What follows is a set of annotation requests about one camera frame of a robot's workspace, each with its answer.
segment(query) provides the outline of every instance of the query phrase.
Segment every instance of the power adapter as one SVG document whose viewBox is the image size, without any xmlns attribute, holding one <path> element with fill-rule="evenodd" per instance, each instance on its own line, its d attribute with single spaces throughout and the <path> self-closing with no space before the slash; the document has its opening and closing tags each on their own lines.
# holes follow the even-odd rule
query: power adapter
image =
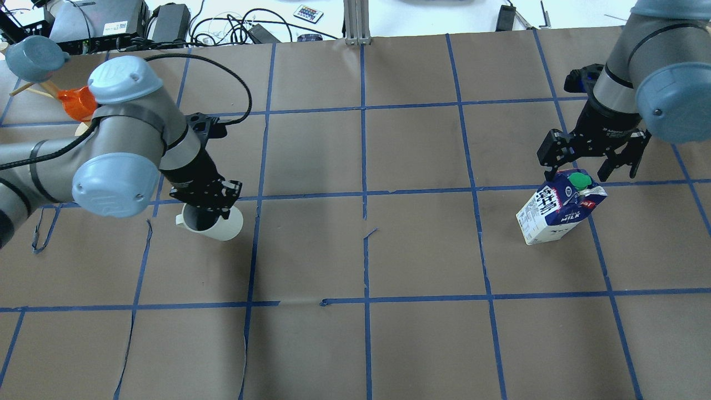
<svg viewBox="0 0 711 400">
<path fill-rule="evenodd" d="M 512 31 L 513 20 L 516 18 L 516 7 L 501 6 L 498 11 L 498 20 L 496 21 L 496 31 Z"/>
<path fill-rule="evenodd" d="M 190 11 L 185 4 L 165 4 L 158 10 L 153 27 L 153 42 L 185 41 L 188 34 Z M 161 48 L 181 48 L 184 45 L 162 46 Z"/>
<path fill-rule="evenodd" d="M 276 36 L 272 35 L 264 26 L 259 24 L 254 25 L 248 33 L 254 44 L 281 43 Z"/>
</svg>

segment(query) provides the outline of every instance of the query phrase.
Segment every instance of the green bottle cap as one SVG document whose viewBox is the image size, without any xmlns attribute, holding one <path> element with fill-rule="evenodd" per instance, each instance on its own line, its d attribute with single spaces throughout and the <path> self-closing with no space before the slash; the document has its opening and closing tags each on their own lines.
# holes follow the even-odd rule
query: green bottle cap
<svg viewBox="0 0 711 400">
<path fill-rule="evenodd" d="M 585 190 L 588 186 L 592 185 L 592 178 L 582 172 L 573 172 L 568 177 L 568 180 L 577 190 Z"/>
</svg>

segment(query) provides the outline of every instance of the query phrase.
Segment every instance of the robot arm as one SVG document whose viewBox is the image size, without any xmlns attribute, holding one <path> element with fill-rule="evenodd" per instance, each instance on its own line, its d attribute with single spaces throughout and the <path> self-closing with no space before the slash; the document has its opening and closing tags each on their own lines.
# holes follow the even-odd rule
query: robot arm
<svg viewBox="0 0 711 400">
<path fill-rule="evenodd" d="M 192 208 L 194 230 L 239 213 L 232 206 L 242 184 L 225 181 L 205 150 L 207 133 L 196 133 L 208 132 L 216 119 L 186 118 L 145 60 L 103 63 L 89 89 L 102 106 L 79 139 L 0 146 L 0 248 L 46 204 L 76 201 L 101 216 L 139 214 L 160 173 L 173 184 L 171 196 Z"/>
<path fill-rule="evenodd" d="M 652 134 L 672 143 L 711 138 L 711 0 L 639 0 L 631 11 L 607 63 L 566 79 L 565 90 L 588 101 L 573 131 L 550 130 L 538 149 L 548 180 L 580 157 L 607 157 L 601 181 L 623 165 L 634 178 Z"/>
</svg>

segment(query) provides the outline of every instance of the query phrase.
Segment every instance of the milk carton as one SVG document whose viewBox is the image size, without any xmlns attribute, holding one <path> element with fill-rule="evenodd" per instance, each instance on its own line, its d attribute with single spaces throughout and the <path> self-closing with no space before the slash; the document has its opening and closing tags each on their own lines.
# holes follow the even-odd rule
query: milk carton
<svg viewBox="0 0 711 400">
<path fill-rule="evenodd" d="M 559 171 L 543 182 L 516 214 L 526 244 L 556 241 L 586 219 L 607 197 L 584 169 Z"/>
</svg>

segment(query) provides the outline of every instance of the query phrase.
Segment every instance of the label sticker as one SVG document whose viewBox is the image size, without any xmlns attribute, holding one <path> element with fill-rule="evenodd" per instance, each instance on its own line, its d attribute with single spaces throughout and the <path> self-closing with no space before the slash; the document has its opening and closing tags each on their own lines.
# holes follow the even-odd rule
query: label sticker
<svg viewBox="0 0 711 400">
<path fill-rule="evenodd" d="M 585 200 L 582 203 L 580 203 L 581 206 L 585 207 L 586 209 L 594 209 L 597 204 L 595 204 L 594 201 L 592 200 Z"/>
<path fill-rule="evenodd" d="M 129 25 L 128 21 L 105 23 L 103 36 L 117 35 L 119 33 L 126 33 L 126 28 L 128 27 L 128 25 Z"/>
<path fill-rule="evenodd" d="M 535 203 L 538 206 L 538 211 L 542 216 L 547 216 L 548 214 L 556 212 L 560 209 L 560 199 L 558 198 L 558 192 L 555 188 L 546 186 L 537 191 L 534 197 Z"/>
</svg>

